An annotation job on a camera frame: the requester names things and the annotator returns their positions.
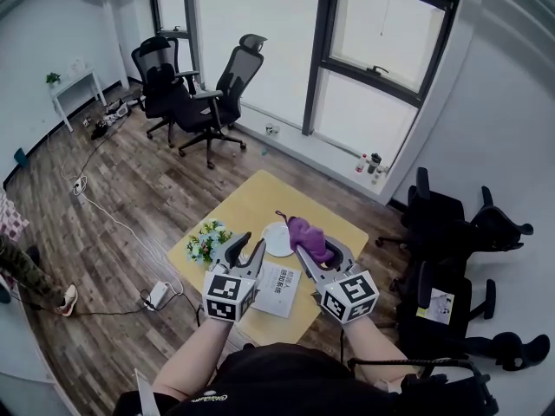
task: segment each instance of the windowsill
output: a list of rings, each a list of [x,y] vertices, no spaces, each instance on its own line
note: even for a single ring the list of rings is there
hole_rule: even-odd
[[[266,134],[266,123],[278,125],[279,133],[277,135]],[[236,126],[256,139],[274,146],[372,200],[380,201],[379,195],[387,176],[383,174],[377,184],[372,184],[372,175],[366,171],[368,166],[362,173],[356,172],[357,157],[318,137],[304,136],[300,129],[244,105],[241,118],[236,122]]]

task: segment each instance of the window handle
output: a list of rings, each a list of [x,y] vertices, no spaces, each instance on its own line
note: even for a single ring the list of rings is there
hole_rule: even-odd
[[[381,70],[384,71],[385,73],[389,74],[389,71],[388,71],[387,69],[385,69],[385,68],[382,68],[381,66],[374,65],[374,66],[372,67],[372,69],[366,68],[366,70],[367,70],[368,72],[372,73],[372,74],[382,75],[382,73],[381,73],[380,71],[378,71],[378,69],[381,69]]]

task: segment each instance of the power strip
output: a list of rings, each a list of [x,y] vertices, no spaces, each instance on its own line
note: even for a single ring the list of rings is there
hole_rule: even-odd
[[[151,304],[147,305],[145,302],[149,311],[156,311],[168,290],[169,287],[163,282],[158,281],[156,285],[154,285],[153,290],[150,292],[150,297],[148,298]]]

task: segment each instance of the white desk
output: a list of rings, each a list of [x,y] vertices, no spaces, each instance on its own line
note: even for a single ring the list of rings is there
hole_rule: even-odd
[[[60,101],[58,100],[58,96],[61,93],[63,93],[66,89],[69,89],[72,86],[74,86],[78,81],[81,81],[84,78],[89,76],[91,76],[93,79],[93,81],[90,82],[90,88],[92,89],[93,94],[95,95],[95,99],[98,100],[98,98],[100,97],[100,99],[102,100],[102,104],[106,106],[106,99],[104,98],[104,94],[102,93],[101,85],[98,82],[98,77],[96,76],[96,72],[94,68],[87,68],[85,69],[85,71],[83,71],[78,75],[62,80],[59,85],[55,87],[50,87],[50,97],[52,98],[52,101],[54,102],[54,105],[58,110],[58,113],[61,115],[63,122],[66,124],[66,126],[68,127],[68,130],[71,133],[73,133],[73,128],[69,124],[68,116],[63,112],[63,108],[62,108],[62,105],[60,104]]]

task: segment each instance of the black and white marker cube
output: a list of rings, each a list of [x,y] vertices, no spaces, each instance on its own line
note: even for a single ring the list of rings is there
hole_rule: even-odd
[[[208,271],[202,302],[205,313],[224,321],[239,322],[254,302],[256,280]]]
[[[354,321],[374,309],[380,293],[368,271],[328,283],[320,304],[341,323]]]

